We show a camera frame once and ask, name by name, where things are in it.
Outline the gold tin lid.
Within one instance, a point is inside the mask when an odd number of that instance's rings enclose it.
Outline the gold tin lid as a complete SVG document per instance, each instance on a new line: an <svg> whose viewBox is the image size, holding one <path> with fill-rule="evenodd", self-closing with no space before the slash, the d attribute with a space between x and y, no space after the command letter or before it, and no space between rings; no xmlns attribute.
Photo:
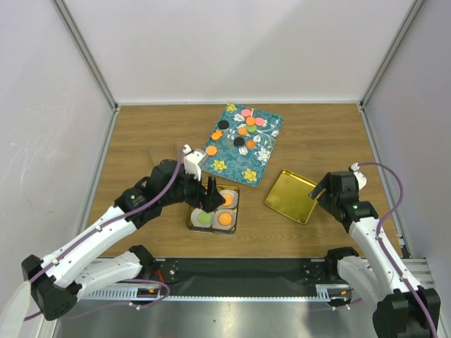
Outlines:
<svg viewBox="0 0 451 338"><path fill-rule="evenodd" d="M309 197L316 183L290 170L281 170L264 204L270 209L300 224L306 224L317 202Z"/></svg>

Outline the tan embossed sandwich biscuit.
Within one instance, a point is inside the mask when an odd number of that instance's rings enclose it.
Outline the tan embossed sandwich biscuit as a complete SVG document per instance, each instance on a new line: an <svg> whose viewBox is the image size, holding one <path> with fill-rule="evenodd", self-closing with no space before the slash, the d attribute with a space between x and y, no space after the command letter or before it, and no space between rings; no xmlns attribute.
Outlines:
<svg viewBox="0 0 451 338"><path fill-rule="evenodd" d="M230 194L224 194L223 198L225 199L223 206L230 207L233 204L233 197Z"/></svg>

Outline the tan round biscuit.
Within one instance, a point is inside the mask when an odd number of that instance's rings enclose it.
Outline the tan round biscuit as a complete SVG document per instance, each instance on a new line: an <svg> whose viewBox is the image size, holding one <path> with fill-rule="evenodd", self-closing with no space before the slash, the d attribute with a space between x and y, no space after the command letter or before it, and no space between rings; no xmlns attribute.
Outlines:
<svg viewBox="0 0 451 338"><path fill-rule="evenodd" d="M205 148L205 152L209 155L209 156L215 156L218 153L218 149L216 146L214 145L210 145L207 148Z"/></svg>
<svg viewBox="0 0 451 338"><path fill-rule="evenodd" d="M221 226L227 227L232 224L233 217L231 214L224 212L218 216L218 222Z"/></svg>

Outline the green sandwich cookie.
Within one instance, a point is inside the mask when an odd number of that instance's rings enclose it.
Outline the green sandwich cookie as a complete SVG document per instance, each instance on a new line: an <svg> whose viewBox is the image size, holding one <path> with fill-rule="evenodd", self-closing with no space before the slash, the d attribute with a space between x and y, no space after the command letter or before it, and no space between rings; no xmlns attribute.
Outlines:
<svg viewBox="0 0 451 338"><path fill-rule="evenodd" d="M201 212L197 216L197 222L202 226L208 227L211 223L211 215L209 213Z"/></svg>

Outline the orange fish shaped cookie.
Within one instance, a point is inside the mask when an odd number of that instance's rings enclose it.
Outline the orange fish shaped cookie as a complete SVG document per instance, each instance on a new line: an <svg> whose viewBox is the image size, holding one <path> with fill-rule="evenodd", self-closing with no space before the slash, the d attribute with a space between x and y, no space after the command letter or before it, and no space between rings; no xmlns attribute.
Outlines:
<svg viewBox="0 0 451 338"><path fill-rule="evenodd" d="M211 139L214 141L219 140L221 137L223 136L223 132L221 130L216 130L215 132L212 133L211 135Z"/></svg>

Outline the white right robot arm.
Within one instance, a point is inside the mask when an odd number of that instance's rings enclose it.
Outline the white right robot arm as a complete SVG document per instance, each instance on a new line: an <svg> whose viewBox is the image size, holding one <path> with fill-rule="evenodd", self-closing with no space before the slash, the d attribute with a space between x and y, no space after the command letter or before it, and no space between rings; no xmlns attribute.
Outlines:
<svg viewBox="0 0 451 338"><path fill-rule="evenodd" d="M326 173L309 197L331 214L358 243L331 249L324 273L334 283L346 281L373 309L378 337L437 337L440 297L425 288L397 255L376 209L359 198L366 184L359 170Z"/></svg>

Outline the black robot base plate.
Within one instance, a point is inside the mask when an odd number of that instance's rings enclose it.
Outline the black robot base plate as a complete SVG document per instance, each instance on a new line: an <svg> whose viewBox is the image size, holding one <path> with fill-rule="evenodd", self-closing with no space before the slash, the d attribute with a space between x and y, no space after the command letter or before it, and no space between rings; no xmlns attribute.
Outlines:
<svg viewBox="0 0 451 338"><path fill-rule="evenodd" d="M163 280L173 284L346 284L326 274L322 258L162 258Z"/></svg>

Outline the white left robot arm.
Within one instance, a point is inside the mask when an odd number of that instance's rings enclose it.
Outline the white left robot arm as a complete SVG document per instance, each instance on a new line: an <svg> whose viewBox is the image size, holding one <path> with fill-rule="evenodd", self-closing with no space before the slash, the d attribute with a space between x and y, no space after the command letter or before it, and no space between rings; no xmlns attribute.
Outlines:
<svg viewBox="0 0 451 338"><path fill-rule="evenodd" d="M90 270L88 265L110 246L161 215L164 207L186 203L212 212L224 203L214 177L202 184L202 164L208 156L199 150L166 159L150 175L126 189L91 226L60 249L40 258L30 255L21 268L31 284L31 296L48 321L65 315L80 297L110 284L153 278L153 256L142 245L131 247L111 262Z"/></svg>

